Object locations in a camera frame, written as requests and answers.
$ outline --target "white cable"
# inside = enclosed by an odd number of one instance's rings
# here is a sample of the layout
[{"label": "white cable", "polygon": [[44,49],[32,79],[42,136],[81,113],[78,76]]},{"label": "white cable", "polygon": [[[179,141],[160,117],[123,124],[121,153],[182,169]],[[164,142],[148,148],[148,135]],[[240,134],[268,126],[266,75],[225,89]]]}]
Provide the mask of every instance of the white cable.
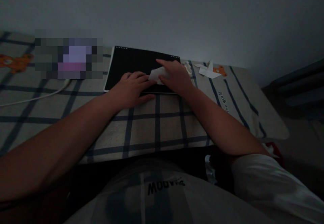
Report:
[{"label": "white cable", "polygon": [[20,103],[24,103],[24,102],[29,102],[29,101],[34,101],[34,100],[38,100],[38,99],[42,99],[42,98],[45,98],[45,97],[52,96],[52,95],[57,94],[60,91],[64,90],[65,87],[67,87],[67,85],[69,83],[70,83],[70,79],[66,79],[66,80],[64,80],[63,86],[59,90],[57,90],[57,91],[55,91],[55,92],[53,92],[51,94],[48,94],[48,95],[45,95],[45,96],[41,96],[41,97],[32,98],[32,99],[29,99],[29,100],[24,100],[24,101],[19,101],[19,102],[13,102],[13,103],[8,103],[8,104],[3,104],[3,105],[0,105],[0,107],[16,105],[16,104],[20,104]]}]

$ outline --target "left hand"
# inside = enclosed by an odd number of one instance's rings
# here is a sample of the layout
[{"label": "left hand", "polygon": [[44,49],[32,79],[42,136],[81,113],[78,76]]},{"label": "left hand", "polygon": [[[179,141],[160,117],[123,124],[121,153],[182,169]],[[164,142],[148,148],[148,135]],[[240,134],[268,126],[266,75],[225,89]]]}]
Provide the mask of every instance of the left hand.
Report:
[{"label": "left hand", "polygon": [[109,97],[117,111],[139,106],[155,97],[153,94],[140,97],[143,90],[156,84],[154,80],[147,81],[148,78],[149,76],[143,72],[125,73],[104,96]]}]

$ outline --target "white paper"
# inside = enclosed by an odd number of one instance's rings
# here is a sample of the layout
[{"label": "white paper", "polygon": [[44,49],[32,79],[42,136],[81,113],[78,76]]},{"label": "white paper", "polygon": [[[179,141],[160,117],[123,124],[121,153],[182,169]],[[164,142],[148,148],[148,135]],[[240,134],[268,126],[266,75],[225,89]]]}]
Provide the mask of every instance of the white paper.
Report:
[{"label": "white paper", "polygon": [[209,63],[208,63],[208,71],[213,71],[213,68],[214,68],[213,62],[209,61]]},{"label": "white paper", "polygon": [[203,66],[203,65],[195,65],[196,67],[200,68],[199,69],[199,74],[206,76],[208,78],[214,79],[221,74],[213,72],[214,64],[212,61],[209,61],[208,67]]},{"label": "white paper", "polygon": [[188,62],[185,62],[184,66],[186,67],[186,70],[187,70],[188,74],[192,75],[192,70],[191,70],[190,64]]},{"label": "white paper", "polygon": [[202,68],[202,69],[205,69],[205,70],[207,70],[208,68],[206,67],[206,66],[204,66],[204,65],[195,65],[196,67],[198,67],[198,68]]},{"label": "white paper", "polygon": [[214,79],[214,78],[216,78],[216,77],[218,77],[218,76],[221,75],[219,73],[214,73],[213,71],[205,70],[203,68],[200,68],[199,69],[199,73],[201,75],[207,76],[208,78],[211,78],[211,79]]},{"label": "white paper", "polygon": [[163,75],[166,79],[170,79],[169,72],[162,66],[160,68],[151,70],[148,80],[154,80],[157,82],[157,84],[163,84],[159,79],[159,75]]}]

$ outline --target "white wall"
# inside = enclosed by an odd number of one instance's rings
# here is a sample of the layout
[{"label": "white wall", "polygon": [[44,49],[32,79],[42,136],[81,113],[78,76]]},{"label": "white wall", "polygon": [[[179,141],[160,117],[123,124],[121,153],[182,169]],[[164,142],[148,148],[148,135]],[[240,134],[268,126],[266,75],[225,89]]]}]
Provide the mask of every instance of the white wall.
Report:
[{"label": "white wall", "polygon": [[248,68],[260,86],[324,57],[324,0],[0,0],[0,29],[91,29],[104,45]]}]

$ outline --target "checkered blanket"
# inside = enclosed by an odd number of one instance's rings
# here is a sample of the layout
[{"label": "checkered blanket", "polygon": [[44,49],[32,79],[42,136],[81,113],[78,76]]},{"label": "checkered blanket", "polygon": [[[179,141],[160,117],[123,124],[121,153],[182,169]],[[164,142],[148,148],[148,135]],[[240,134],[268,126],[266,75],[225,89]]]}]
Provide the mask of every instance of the checkered blanket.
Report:
[{"label": "checkered blanket", "polygon": [[[33,54],[33,36],[1,32],[0,37],[0,54],[11,57]],[[101,95],[110,52],[111,49],[104,48],[103,79],[73,80],[64,91],[54,96],[0,108],[0,155]],[[193,66],[195,62],[189,63],[193,70],[192,83],[253,135],[277,139],[289,136],[283,121],[245,69],[224,66],[227,77],[209,79],[198,74],[199,69]],[[0,68],[0,82],[0,104],[46,95],[63,85],[63,80],[40,79],[33,62],[26,71],[15,75],[8,68]],[[119,112],[80,163],[210,144],[212,142],[205,130],[181,97],[156,95],[155,100]]]}]

